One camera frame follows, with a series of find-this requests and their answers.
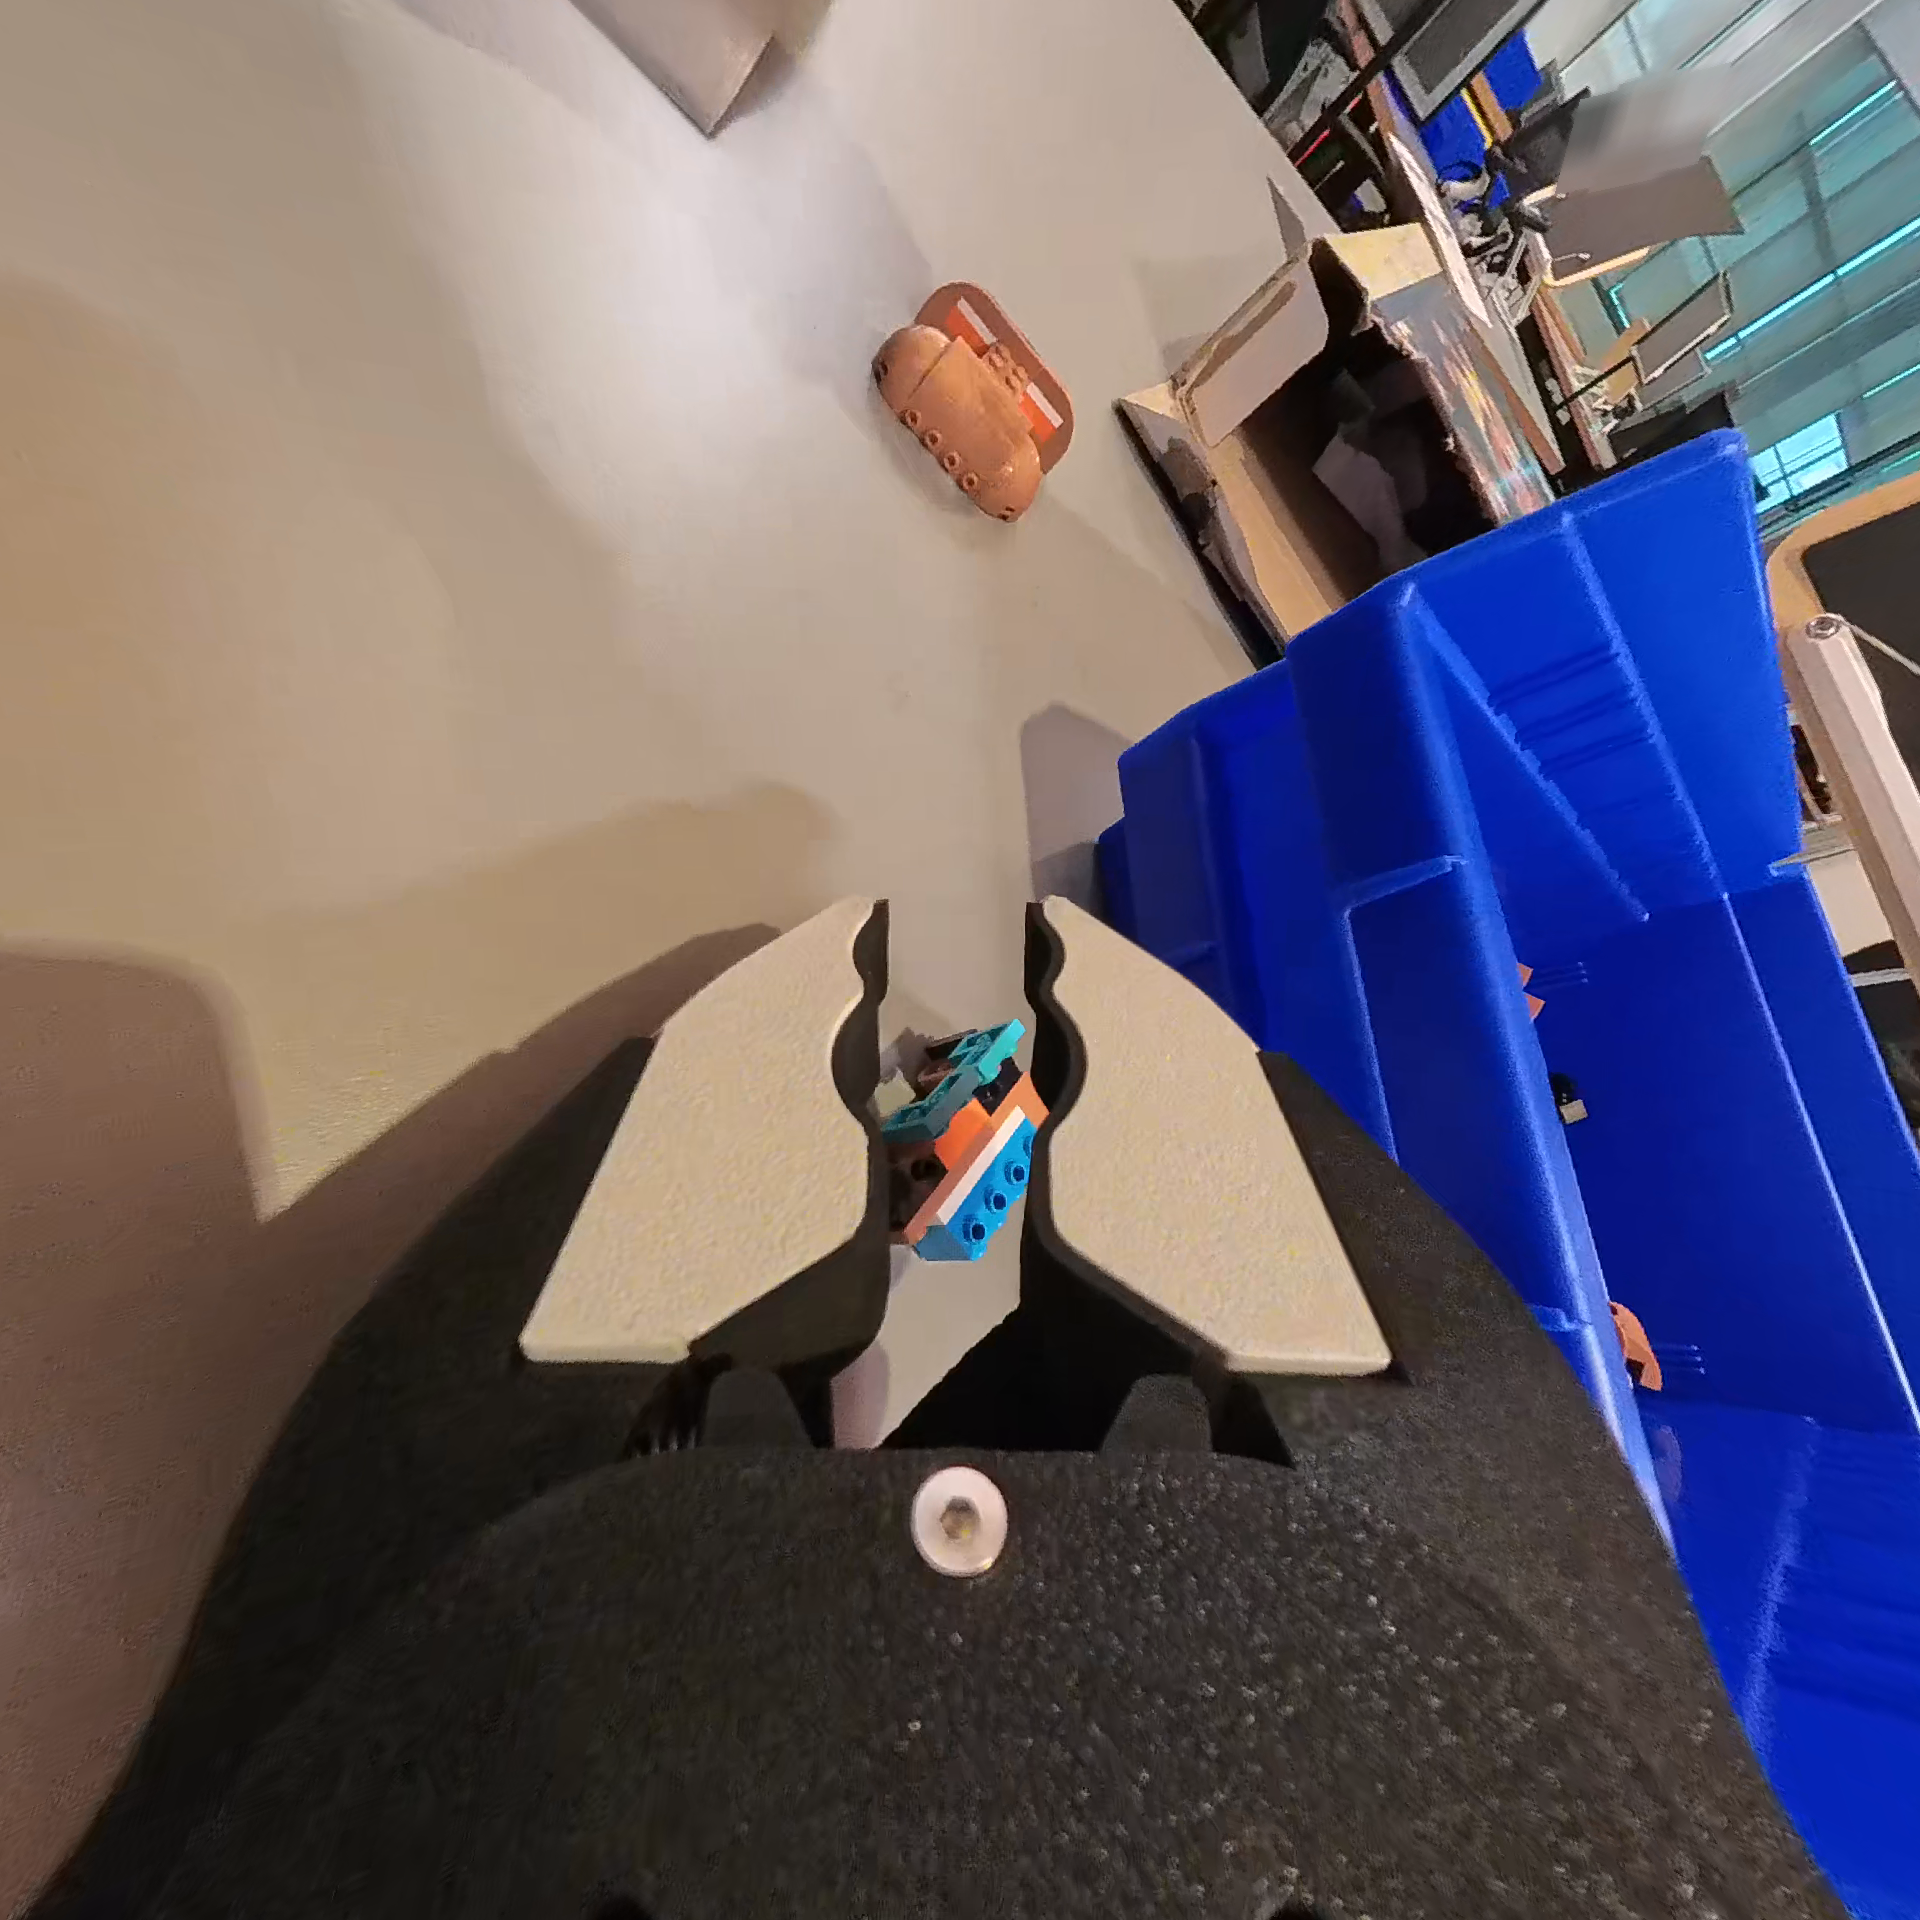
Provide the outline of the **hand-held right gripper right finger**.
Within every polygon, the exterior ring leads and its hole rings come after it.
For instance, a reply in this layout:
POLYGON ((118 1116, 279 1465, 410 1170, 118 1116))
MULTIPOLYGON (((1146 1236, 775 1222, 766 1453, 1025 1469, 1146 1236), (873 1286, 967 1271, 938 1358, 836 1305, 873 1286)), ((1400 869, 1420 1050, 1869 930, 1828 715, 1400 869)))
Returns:
POLYGON ((1190 981, 1062 897, 1036 905, 1038 1014, 1064 1037, 1036 1222, 1237 1375, 1380 1375, 1392 1350, 1256 1044, 1190 981))

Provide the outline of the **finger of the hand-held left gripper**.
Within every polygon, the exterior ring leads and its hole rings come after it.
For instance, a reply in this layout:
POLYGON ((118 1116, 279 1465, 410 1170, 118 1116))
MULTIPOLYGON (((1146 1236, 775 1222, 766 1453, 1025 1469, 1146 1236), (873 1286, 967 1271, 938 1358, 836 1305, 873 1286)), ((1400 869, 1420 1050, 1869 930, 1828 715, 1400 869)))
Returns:
POLYGON ((575 3, 680 114, 719 138, 792 81, 832 3, 575 3))

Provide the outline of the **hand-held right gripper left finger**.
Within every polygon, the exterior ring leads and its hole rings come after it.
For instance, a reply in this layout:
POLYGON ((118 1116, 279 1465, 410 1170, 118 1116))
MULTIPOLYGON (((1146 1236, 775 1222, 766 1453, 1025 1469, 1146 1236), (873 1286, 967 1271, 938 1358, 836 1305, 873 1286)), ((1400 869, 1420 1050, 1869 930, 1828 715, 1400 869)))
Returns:
POLYGON ((540 1366, 766 1372, 802 1418, 878 1338, 889 1170, 873 1116, 889 903, 748 954, 655 1034, 518 1354, 540 1366))

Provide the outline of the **blue orange toy brick assembly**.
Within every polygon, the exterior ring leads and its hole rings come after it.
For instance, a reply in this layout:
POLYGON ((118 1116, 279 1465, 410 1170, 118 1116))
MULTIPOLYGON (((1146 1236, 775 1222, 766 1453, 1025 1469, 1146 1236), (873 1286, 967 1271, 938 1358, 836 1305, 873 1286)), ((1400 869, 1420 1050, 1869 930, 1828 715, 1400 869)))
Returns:
POLYGON ((925 1263, 972 1263, 1015 1218, 1049 1110, 1021 1067, 1023 1022, 908 1034, 879 1063, 889 1235, 925 1263))

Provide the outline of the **blue plastic bin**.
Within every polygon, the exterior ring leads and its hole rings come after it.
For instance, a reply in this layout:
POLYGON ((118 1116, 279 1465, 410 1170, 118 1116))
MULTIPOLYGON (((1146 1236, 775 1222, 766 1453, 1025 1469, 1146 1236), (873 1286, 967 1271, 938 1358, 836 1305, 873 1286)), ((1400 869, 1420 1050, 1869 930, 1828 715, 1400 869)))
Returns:
POLYGON ((1118 783, 1207 876, 1207 997, 1452 1214, 1594 1402, 1847 1911, 1914 1915, 1914 1140, 1793 862, 1744 438, 1397 573, 1118 783))
POLYGON ((1207 876, 1156 830, 1141 838, 1120 817, 1095 842, 1101 915, 1121 938, 1210 991, 1213 915, 1207 876))

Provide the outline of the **toy bricks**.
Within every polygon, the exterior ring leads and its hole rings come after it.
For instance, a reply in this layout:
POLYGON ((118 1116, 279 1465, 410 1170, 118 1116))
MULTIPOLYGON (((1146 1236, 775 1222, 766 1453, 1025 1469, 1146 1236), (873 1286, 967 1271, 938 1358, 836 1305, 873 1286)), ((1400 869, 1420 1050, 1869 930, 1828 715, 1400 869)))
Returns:
MULTIPOLYGON (((1544 1009, 1544 999, 1532 989, 1532 974, 1534 967, 1517 962, 1517 978, 1522 987, 1522 999, 1526 1003, 1526 1019, 1537 1022, 1544 1009)), ((1562 1124, 1575 1124, 1589 1118, 1584 1094, 1576 1090, 1576 1084, 1567 1075, 1549 1069, 1549 1090, 1554 1110, 1559 1114, 1562 1124)), ((1608 1301, 1608 1311, 1620 1343, 1622 1366, 1631 1386, 1642 1388, 1648 1391, 1662 1391, 1663 1370, 1648 1342, 1640 1318, 1618 1301, 1608 1301)))

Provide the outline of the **brown toy brick model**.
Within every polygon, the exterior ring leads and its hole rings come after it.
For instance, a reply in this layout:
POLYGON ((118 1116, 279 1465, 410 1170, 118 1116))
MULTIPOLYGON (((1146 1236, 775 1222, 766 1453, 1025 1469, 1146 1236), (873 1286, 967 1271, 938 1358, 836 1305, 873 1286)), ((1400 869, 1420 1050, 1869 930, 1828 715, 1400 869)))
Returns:
POLYGON ((871 372, 887 411, 988 518, 1020 521, 1071 446, 1064 383, 973 282, 934 287, 871 372))

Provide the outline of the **printed cardboard sheet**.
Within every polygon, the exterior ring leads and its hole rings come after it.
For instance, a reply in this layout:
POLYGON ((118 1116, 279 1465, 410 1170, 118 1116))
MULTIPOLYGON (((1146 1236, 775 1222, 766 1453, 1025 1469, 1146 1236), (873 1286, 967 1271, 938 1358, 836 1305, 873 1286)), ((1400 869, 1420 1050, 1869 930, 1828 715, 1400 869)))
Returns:
POLYGON ((1114 411, 1253 666, 1554 502, 1517 340, 1428 222, 1304 235, 1114 411))

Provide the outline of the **black panel with wooden edge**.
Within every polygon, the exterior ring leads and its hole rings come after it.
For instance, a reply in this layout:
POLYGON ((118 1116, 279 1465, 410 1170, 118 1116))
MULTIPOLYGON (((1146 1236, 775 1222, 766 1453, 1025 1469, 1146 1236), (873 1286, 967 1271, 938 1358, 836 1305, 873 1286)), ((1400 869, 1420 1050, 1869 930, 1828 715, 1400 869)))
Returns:
POLYGON ((1800 521, 1766 556, 1766 589, 1792 718, 1807 733, 1838 804, 1838 826, 1888 925, 1911 982, 1918 981, 1918 795, 1890 731, 1880 690, 1863 661, 1863 636, 1823 609, 1809 553, 1860 530, 1914 514, 1914 473, 1894 477, 1800 521))

